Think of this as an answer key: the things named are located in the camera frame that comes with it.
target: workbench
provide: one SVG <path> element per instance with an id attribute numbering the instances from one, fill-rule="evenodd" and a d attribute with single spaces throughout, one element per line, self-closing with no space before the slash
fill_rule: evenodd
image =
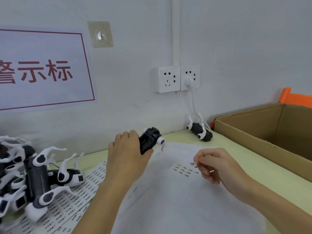
<path id="1" fill-rule="evenodd" d="M 226 149 L 248 175 L 312 215 L 311 182 L 229 140 L 223 135 L 216 132 L 212 133 L 213 138 L 209 142 L 197 139 L 188 130 L 166 134 L 163 137 L 167 142 L 197 144 Z M 84 174 L 87 173 L 97 164 L 105 161 L 107 153 L 108 150 L 103 150 L 83 156 L 78 162 L 79 168 L 82 169 Z M 71 167 L 72 163 L 73 159 L 68 162 L 68 167 Z M 267 221 L 266 233 L 276 234 L 279 232 Z"/>

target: red border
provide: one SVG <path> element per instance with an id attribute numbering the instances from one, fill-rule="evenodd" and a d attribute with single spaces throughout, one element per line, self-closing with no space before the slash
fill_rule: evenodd
<path id="1" fill-rule="evenodd" d="M 82 38 L 82 33 L 68 33 L 68 32 L 52 32 L 52 31 L 32 31 L 32 30 L 10 30 L 10 29 L 0 29 L 0 31 L 13 31 L 13 32 L 32 32 L 32 33 L 49 33 L 49 34 L 77 34 L 81 36 L 81 42 L 83 46 L 83 50 L 85 52 L 85 47 L 84 47 L 84 42 Z M 81 100 L 81 101 L 74 101 L 74 102 L 64 102 L 64 103 L 54 103 L 54 104 L 43 104 L 43 105 L 34 105 L 34 106 L 26 106 L 26 107 L 17 107 L 17 108 L 6 108 L 6 109 L 0 109 L 0 111 L 3 110 L 11 110 L 11 109 L 20 109 L 20 108 L 33 108 L 33 107 L 41 107 L 41 106 L 50 106 L 50 105 L 58 105 L 58 104 L 68 104 L 68 103 L 79 103 L 79 102 L 87 102 L 87 101 L 95 101 L 94 97 L 94 91 L 93 91 L 93 86 L 92 86 L 92 80 L 91 80 L 91 75 L 89 71 L 89 65 L 88 65 L 88 60 L 87 60 L 87 54 L 85 52 L 85 62 L 87 64 L 88 68 L 88 74 L 89 74 L 89 79 L 90 79 L 90 84 L 91 84 L 91 89 L 92 89 L 92 95 L 93 99 L 89 100 Z"/>

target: chinese character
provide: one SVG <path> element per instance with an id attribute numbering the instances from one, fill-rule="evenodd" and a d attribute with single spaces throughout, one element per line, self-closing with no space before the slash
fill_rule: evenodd
<path id="1" fill-rule="evenodd" d="M 64 64 L 64 63 L 68 63 L 68 61 L 56 61 L 57 64 Z M 49 67 L 49 73 L 48 76 L 53 76 L 53 80 L 56 81 L 57 78 L 61 78 L 62 73 L 64 75 L 64 78 L 62 78 L 62 81 L 66 81 L 67 80 L 67 74 L 69 75 L 70 78 L 73 78 L 73 76 L 71 75 L 71 73 L 69 71 L 66 71 L 66 69 L 70 69 L 70 66 L 58 66 L 56 67 L 55 64 L 52 64 L 52 61 L 49 60 L 49 64 L 46 65 L 47 67 Z M 59 71 L 58 73 L 58 77 L 56 78 L 55 73 L 57 72 L 57 69 L 61 69 L 62 71 Z"/>
<path id="2" fill-rule="evenodd" d="M 15 84 L 15 80 L 12 74 L 15 74 L 14 70 L 10 68 L 12 62 L 4 62 L 0 60 L 0 84 Z"/>
<path id="3" fill-rule="evenodd" d="M 19 64 L 39 64 L 38 61 L 19 61 Z M 30 70 L 30 74 L 32 75 L 32 80 L 29 80 L 30 83 L 35 83 L 37 81 L 34 70 L 43 70 L 43 67 L 23 67 L 18 68 L 18 70 Z M 38 72 L 38 75 L 40 75 L 43 79 L 46 79 L 46 77 L 41 73 Z M 21 78 L 22 81 L 26 79 L 27 72 L 24 72 L 23 77 Z"/>

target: hand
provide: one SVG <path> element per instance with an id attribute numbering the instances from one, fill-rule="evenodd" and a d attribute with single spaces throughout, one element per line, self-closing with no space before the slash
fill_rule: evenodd
<path id="1" fill-rule="evenodd" d="M 250 191 L 256 181 L 247 175 L 225 149 L 201 149 L 195 155 L 194 162 L 202 176 L 212 184 L 222 182 L 238 200 L 244 203 L 249 201 Z"/>
<path id="2" fill-rule="evenodd" d="M 110 142 L 105 180 L 118 182 L 130 188 L 143 173 L 153 153 L 150 149 L 141 155 L 140 142 L 135 130 L 117 134 Z"/>

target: power cord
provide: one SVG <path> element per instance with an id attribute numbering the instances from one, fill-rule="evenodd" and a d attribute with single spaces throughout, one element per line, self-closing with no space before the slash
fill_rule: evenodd
<path id="1" fill-rule="evenodd" d="M 201 117 L 199 116 L 199 114 L 195 110 L 195 102 L 194 102 L 194 94 L 193 94 L 193 91 L 194 91 L 194 80 L 191 77 L 188 77 L 188 78 L 185 79 L 184 83 L 191 91 L 191 94 L 192 94 L 192 105 L 193 105 L 194 113 L 196 114 L 196 116 L 198 116 L 199 119 L 201 119 Z M 203 121 L 204 121 L 205 125 L 208 127 L 208 129 L 211 130 L 211 128 L 208 125 L 208 123 L 205 120 L 203 120 Z"/>

